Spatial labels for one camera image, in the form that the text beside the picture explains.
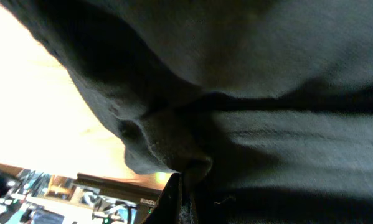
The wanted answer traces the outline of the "black t-shirt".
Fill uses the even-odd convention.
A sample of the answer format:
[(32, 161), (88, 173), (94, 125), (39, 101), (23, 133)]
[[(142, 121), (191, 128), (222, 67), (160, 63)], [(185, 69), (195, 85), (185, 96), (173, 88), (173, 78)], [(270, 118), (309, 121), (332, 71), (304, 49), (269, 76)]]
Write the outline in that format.
[(180, 223), (373, 223), (373, 1), (3, 1)]

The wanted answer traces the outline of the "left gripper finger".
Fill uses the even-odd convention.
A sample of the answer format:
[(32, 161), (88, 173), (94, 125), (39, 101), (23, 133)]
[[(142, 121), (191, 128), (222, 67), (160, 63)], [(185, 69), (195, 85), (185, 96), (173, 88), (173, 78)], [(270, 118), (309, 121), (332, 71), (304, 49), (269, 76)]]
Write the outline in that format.
[(142, 224), (178, 224), (182, 207), (183, 182), (181, 174), (172, 174), (161, 192), (153, 211)]

